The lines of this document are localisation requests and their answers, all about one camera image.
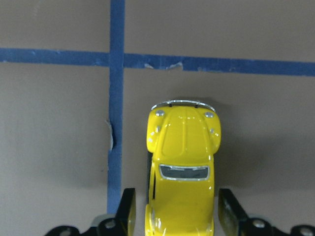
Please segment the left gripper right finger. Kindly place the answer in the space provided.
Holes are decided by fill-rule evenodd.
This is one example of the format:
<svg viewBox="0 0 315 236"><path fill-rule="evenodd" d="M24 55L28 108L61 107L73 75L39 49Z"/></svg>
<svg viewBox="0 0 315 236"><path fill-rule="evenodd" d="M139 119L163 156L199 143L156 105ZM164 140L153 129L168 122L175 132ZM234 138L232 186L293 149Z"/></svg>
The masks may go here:
<svg viewBox="0 0 315 236"><path fill-rule="evenodd" d="M248 216L228 188L219 190L218 216L227 236L313 236L315 234L315 228L311 225L297 225L292 227L289 233L285 233L262 218Z"/></svg>

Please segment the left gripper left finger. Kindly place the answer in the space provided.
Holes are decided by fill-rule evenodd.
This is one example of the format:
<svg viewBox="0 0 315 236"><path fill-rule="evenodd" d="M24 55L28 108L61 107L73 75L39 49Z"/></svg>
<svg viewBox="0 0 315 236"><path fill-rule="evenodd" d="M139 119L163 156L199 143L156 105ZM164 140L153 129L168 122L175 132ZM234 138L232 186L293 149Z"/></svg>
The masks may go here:
<svg viewBox="0 0 315 236"><path fill-rule="evenodd" d="M132 236L136 218L135 189L126 188L115 215L105 214L96 217L90 228L81 233L73 226L58 226L47 236Z"/></svg>

